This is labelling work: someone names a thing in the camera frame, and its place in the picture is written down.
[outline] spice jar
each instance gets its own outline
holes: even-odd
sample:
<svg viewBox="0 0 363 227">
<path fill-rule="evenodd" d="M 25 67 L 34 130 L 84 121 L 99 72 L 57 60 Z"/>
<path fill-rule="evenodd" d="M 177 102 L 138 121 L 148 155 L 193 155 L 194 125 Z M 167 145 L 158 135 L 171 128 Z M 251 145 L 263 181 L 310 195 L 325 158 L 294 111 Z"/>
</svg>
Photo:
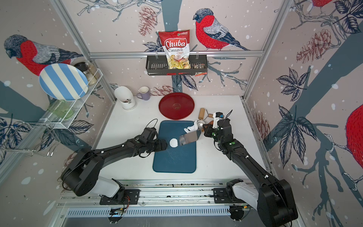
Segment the spice jar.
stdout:
<svg viewBox="0 0 363 227">
<path fill-rule="evenodd" d="M 99 78 L 99 74 L 97 73 L 96 66 L 94 66 L 94 64 L 91 63 L 90 61 L 86 61 L 86 65 L 87 65 L 88 70 L 90 71 L 90 73 L 92 73 L 92 75 L 94 75 L 94 77 L 96 79 L 98 79 Z"/>
<path fill-rule="evenodd" d="M 93 85 L 97 82 L 96 78 L 94 78 L 93 74 L 89 71 L 85 62 L 79 62 L 74 65 L 77 69 L 83 72 L 86 76 L 87 81 L 89 81 L 88 85 Z"/>
</svg>

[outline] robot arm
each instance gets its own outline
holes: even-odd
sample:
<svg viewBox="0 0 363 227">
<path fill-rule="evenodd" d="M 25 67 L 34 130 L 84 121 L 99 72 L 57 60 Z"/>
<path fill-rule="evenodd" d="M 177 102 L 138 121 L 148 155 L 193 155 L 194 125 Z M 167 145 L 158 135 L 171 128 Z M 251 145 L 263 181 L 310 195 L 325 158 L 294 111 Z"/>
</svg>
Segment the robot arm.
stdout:
<svg viewBox="0 0 363 227">
<path fill-rule="evenodd" d="M 220 119 L 217 128 L 203 125 L 204 135 L 212 137 L 218 143 L 220 151 L 243 170 L 256 189 L 235 179 L 227 183 L 228 199 L 241 199 L 250 204 L 257 210 L 266 227 L 277 227 L 295 220 L 298 214 L 290 185 L 269 174 L 248 154 L 244 146 L 233 138 L 229 121 L 228 118 Z M 77 196 L 83 196 L 92 190 L 122 201 L 124 187 L 116 181 L 99 177 L 100 170 L 118 160 L 166 148 L 165 140 L 158 139 L 155 128 L 145 128 L 141 135 L 120 145 L 92 151 L 81 149 L 64 170 L 61 179 Z"/>
<path fill-rule="evenodd" d="M 77 196 L 83 196 L 90 192 L 96 183 L 101 184 L 103 182 L 107 183 L 108 186 L 112 185 L 111 180 L 99 179 L 98 174 L 103 167 L 124 158 L 141 156 L 144 152 L 157 152 L 166 148 L 165 140 L 158 139 L 158 133 L 154 127 L 145 128 L 141 135 L 129 139 L 120 145 L 92 151 L 80 149 L 69 166 L 63 171 L 61 179 Z M 114 196 L 114 194 L 111 195 L 109 192 L 102 193 L 98 188 L 93 190 L 93 192 L 106 195 L 107 197 Z"/>
<path fill-rule="evenodd" d="M 229 200 L 236 198 L 254 207 L 266 227 L 281 226 L 297 219 L 297 209 L 291 186 L 286 180 L 278 180 L 264 170 L 247 152 L 244 146 L 233 138 L 229 119 L 218 121 L 218 127 L 203 125 L 204 135 L 218 143 L 220 151 L 237 164 L 252 181 L 256 190 L 240 179 L 227 183 Z"/>
</svg>

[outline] black robotic arm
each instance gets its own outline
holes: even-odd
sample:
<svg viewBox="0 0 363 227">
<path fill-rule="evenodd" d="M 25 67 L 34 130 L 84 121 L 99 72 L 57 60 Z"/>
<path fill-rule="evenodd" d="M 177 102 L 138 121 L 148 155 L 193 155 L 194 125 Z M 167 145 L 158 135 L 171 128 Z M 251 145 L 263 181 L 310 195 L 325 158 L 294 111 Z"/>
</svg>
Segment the black robotic arm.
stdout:
<svg viewBox="0 0 363 227">
<path fill-rule="evenodd" d="M 215 129 L 212 125 L 203 125 L 204 135 L 214 138 L 220 151 L 236 163 L 252 181 L 258 191 L 257 211 L 262 222 L 266 227 L 277 227 L 297 219 L 297 209 L 289 183 L 276 179 L 248 154 L 244 146 L 233 138 L 229 122 L 228 118 L 219 120 L 218 128 Z M 63 171 L 61 179 L 77 196 L 83 196 L 95 187 L 103 167 L 124 158 L 143 157 L 142 153 L 150 154 L 166 148 L 167 143 L 163 139 L 158 139 L 156 129 L 146 127 L 141 135 L 123 144 L 91 151 L 81 149 Z M 236 197 L 233 188 L 241 182 L 242 180 L 235 179 L 227 183 L 229 200 L 243 199 Z M 122 190 L 124 187 L 121 185 L 118 188 L 121 200 L 123 199 Z M 106 196 L 113 197 L 117 194 L 115 192 Z"/>
</svg>

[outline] black metal basket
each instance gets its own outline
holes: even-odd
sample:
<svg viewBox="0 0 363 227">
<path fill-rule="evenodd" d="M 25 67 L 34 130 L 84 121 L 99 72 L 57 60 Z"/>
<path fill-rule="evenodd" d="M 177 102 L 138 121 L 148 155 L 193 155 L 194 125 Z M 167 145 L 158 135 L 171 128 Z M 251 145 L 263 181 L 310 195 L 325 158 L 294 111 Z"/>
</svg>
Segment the black metal basket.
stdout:
<svg viewBox="0 0 363 227">
<path fill-rule="evenodd" d="M 158 59 L 154 55 L 147 56 L 146 71 L 150 76 L 166 76 L 166 75 L 180 75 L 195 73 L 204 73 L 208 70 L 207 56 L 199 54 L 198 59 L 196 54 L 189 55 L 189 63 L 191 69 L 168 69 L 168 62 L 165 55 L 158 55 Z M 193 69 L 196 65 L 204 64 L 204 68 Z"/>
</svg>

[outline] chips bag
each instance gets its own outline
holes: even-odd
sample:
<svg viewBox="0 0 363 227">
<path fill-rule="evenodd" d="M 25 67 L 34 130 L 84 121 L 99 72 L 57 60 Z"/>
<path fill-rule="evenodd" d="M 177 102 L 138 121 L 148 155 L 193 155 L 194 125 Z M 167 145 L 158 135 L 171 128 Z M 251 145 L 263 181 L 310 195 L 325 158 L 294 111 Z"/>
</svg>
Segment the chips bag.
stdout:
<svg viewBox="0 0 363 227">
<path fill-rule="evenodd" d="M 169 69 L 190 69 L 189 30 L 159 32 Z"/>
</svg>

